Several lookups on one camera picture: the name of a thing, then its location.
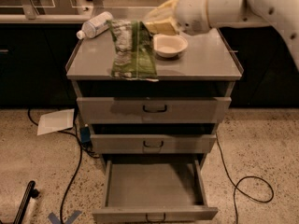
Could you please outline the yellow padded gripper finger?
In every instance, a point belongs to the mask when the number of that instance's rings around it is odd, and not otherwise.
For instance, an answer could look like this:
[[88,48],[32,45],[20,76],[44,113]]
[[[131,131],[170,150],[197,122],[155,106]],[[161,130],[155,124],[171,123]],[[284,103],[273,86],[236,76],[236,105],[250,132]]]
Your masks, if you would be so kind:
[[143,22],[162,21],[172,17],[175,13],[178,0],[167,0],[151,10],[143,19]]
[[176,35],[178,33],[176,26],[171,20],[148,21],[145,25],[151,33],[156,35]]

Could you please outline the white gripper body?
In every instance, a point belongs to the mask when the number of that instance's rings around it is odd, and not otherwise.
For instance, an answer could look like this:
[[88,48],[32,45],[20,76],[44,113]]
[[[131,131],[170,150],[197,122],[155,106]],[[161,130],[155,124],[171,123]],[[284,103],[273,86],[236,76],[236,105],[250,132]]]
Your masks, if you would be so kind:
[[211,30],[208,17],[208,0],[178,0],[175,19],[188,35],[200,35]]

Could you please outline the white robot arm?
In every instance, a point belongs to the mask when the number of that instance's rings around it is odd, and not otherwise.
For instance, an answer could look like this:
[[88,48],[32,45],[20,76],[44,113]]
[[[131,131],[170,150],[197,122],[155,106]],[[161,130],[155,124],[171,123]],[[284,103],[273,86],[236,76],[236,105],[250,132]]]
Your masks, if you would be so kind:
[[150,11],[143,22],[152,33],[164,35],[271,26],[299,68],[299,0],[167,0]]

